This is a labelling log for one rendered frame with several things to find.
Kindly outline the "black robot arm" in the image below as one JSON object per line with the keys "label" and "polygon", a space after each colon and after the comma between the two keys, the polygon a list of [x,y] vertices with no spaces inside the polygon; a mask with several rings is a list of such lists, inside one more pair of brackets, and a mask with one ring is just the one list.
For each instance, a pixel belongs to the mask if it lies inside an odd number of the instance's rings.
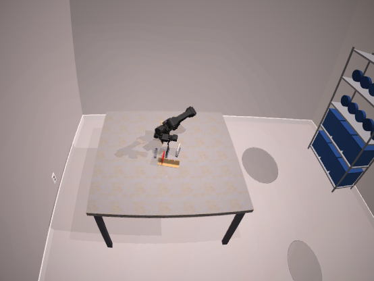
{"label": "black robot arm", "polygon": [[[165,131],[171,131],[176,130],[178,126],[180,125],[180,122],[185,120],[186,118],[190,118],[196,115],[196,111],[193,107],[186,108],[186,111],[184,113],[181,113],[180,115],[172,118],[166,119],[164,122],[162,122],[163,125],[160,125],[156,127],[155,133],[157,135],[160,135],[161,133]],[[162,134],[161,140],[163,142],[167,142],[171,140],[170,134]]]}

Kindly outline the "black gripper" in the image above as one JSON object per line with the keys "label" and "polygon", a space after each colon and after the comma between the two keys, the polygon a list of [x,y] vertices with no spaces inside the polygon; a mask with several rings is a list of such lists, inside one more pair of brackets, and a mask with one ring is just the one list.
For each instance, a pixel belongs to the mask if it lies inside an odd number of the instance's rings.
{"label": "black gripper", "polygon": [[[164,134],[169,134],[169,132],[170,132],[170,131],[165,131],[165,132],[163,132],[163,133],[164,133]],[[163,133],[162,133],[162,134],[163,134]],[[157,135],[157,134],[155,133],[154,138],[158,138],[159,140],[161,140],[161,138],[162,138],[162,134]],[[170,135],[170,137],[171,137],[171,140],[168,141],[167,145],[169,144],[170,141],[175,141],[175,142],[176,142],[177,139],[178,139],[178,136],[177,136],[176,134]],[[163,141],[162,141],[162,140],[161,140],[161,143],[163,144]]]}

